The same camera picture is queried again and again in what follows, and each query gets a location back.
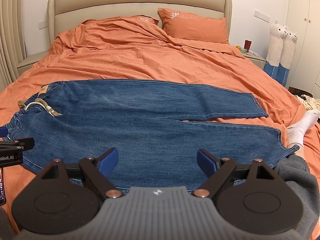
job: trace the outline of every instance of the orange bedsheet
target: orange bedsheet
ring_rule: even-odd
[[[303,105],[277,81],[271,79],[238,49],[228,44],[189,41],[168,36],[158,26],[131,17],[88,20],[73,30],[60,33],[50,52],[23,73],[0,94],[0,125],[18,111],[18,100],[37,93],[40,87],[60,80],[154,79],[200,83],[250,92],[269,117],[254,119],[217,119],[218,122],[258,124],[282,132],[305,113]],[[319,125],[305,136],[305,156],[311,172],[320,181]],[[21,166],[4,169],[6,209],[34,174]],[[319,226],[313,233],[313,239]]]

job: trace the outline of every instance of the white sock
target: white sock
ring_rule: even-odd
[[[287,127],[289,145],[292,143],[299,143],[303,146],[304,134],[316,124],[319,115],[319,110],[309,110],[303,115],[299,122]]]

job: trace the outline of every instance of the alpaca plush toy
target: alpaca plush toy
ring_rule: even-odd
[[[285,86],[287,82],[289,69],[291,67],[294,55],[294,50],[298,41],[297,33],[289,31],[288,28],[286,28],[286,32],[288,33],[288,35],[283,42],[280,64],[276,76],[276,80],[283,86]]]
[[[283,40],[287,37],[287,32],[278,21],[270,27],[270,42],[267,54],[267,63],[264,66],[264,71],[273,79],[276,79],[278,66],[283,47]]]

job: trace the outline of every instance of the jeans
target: jeans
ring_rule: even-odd
[[[199,148],[238,163],[262,158],[272,167],[298,149],[285,148],[281,132],[271,127],[203,122],[216,117],[267,116],[251,94],[208,85],[55,82],[39,98],[62,115],[54,117],[42,106],[31,105],[14,114],[4,138],[35,139],[34,149],[24,152],[23,164],[33,172],[54,158],[75,163],[116,147],[119,163],[108,178],[115,186],[195,189],[207,179],[196,163]]]

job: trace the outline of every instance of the beige headboard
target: beige headboard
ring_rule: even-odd
[[[170,8],[203,17],[227,18],[230,33],[231,0],[49,0],[48,27],[50,44],[59,32],[75,28],[88,19],[146,15],[159,19],[158,8]]]

